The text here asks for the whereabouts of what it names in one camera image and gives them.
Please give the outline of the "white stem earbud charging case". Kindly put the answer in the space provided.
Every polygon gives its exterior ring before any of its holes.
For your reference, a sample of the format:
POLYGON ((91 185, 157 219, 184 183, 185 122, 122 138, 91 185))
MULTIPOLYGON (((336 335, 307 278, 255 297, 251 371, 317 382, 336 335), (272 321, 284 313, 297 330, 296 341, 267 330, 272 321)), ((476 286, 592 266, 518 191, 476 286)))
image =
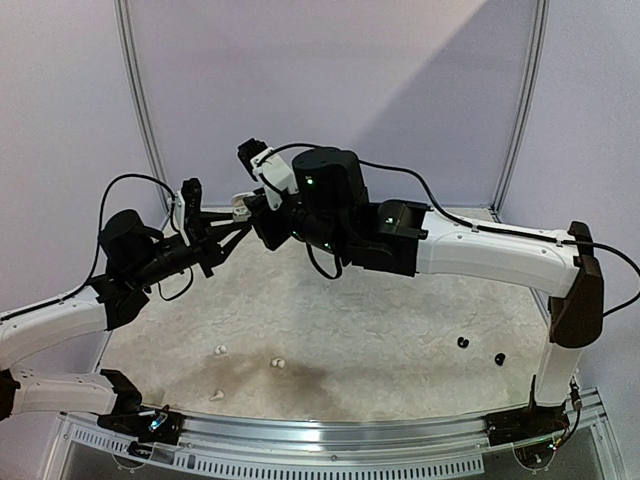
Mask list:
POLYGON ((234 223, 248 223, 251 220, 250 207, 256 199, 257 195, 253 192, 239 193, 231 198, 230 206, 234 223))

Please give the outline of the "white stem earbud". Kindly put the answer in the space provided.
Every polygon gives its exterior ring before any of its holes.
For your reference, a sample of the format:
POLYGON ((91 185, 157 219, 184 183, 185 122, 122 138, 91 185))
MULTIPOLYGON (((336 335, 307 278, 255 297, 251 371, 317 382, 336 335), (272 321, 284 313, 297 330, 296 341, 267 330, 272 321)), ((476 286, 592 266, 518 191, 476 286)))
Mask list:
POLYGON ((224 397, 225 397, 225 393, 222 390, 218 389, 218 390, 216 390, 214 392, 213 395, 211 395, 209 397, 209 400, 210 401, 219 401, 219 400, 222 400, 224 397))

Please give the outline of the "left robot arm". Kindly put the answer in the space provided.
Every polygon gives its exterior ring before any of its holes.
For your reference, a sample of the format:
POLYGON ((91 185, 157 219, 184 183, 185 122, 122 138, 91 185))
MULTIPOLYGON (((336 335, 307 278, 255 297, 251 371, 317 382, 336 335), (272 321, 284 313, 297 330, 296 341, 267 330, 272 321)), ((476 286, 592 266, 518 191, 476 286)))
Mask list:
POLYGON ((131 323, 148 303, 152 285, 194 265, 212 276, 250 229, 248 220, 230 212, 200 212, 183 231, 167 237, 145 226, 133 209, 115 214, 98 236, 107 258, 104 274, 68 299, 2 317, 2 418, 33 411, 88 412, 110 416, 128 434, 141 433, 149 415, 141 393, 121 372, 41 377, 20 362, 67 340, 131 323))

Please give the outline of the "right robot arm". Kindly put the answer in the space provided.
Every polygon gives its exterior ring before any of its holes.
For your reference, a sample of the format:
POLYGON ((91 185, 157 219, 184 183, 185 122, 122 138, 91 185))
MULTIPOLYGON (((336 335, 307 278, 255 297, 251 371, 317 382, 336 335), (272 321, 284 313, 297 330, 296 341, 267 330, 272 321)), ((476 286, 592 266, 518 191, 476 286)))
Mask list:
POLYGON ((552 424, 583 349, 603 330, 604 278, 587 225, 535 230, 457 217, 435 200, 368 197, 364 163, 351 151, 303 145, 291 161, 258 145, 242 158, 263 193, 248 201, 256 232, 269 249, 286 239, 332 256, 337 270, 415 276, 453 274, 544 292, 550 326, 532 402, 517 427, 537 436, 552 424))

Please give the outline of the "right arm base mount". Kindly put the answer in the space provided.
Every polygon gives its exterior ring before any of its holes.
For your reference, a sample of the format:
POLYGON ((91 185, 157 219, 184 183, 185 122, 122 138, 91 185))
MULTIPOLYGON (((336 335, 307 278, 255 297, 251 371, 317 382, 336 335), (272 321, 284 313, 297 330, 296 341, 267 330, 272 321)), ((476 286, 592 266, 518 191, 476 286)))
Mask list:
POLYGON ((490 413, 482 417, 491 446, 516 443, 555 432, 569 424, 566 403, 541 407, 536 403, 525 407, 490 413))

